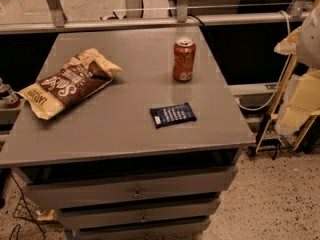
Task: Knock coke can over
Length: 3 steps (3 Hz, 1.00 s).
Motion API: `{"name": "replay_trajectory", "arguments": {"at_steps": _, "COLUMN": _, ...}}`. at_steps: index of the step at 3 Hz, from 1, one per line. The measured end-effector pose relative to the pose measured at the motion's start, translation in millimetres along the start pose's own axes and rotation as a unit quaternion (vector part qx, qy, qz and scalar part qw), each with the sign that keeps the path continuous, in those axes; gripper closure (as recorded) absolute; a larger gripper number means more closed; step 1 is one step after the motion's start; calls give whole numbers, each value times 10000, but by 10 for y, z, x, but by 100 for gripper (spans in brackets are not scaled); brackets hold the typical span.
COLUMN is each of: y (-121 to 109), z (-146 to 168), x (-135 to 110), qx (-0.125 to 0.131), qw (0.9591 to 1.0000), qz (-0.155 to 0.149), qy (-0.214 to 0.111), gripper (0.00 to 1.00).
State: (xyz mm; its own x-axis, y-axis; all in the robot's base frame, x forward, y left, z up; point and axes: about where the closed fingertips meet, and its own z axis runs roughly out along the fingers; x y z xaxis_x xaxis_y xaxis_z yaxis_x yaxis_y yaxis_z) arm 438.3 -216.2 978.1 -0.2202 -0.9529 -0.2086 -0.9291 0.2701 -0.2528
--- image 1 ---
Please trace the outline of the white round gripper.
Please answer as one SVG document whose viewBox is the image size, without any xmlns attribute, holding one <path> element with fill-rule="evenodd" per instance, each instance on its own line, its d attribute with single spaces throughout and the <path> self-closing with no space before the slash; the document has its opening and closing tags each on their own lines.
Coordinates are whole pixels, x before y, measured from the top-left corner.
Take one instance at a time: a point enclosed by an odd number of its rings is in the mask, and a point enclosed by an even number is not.
<svg viewBox="0 0 320 240">
<path fill-rule="evenodd" d="M 307 65 L 302 76 L 293 74 L 284 92 L 283 103 L 278 112 L 275 130 L 280 135 L 298 131 L 312 112 L 320 108 L 320 4 L 274 51 L 282 55 L 297 54 L 298 61 Z"/>
</svg>

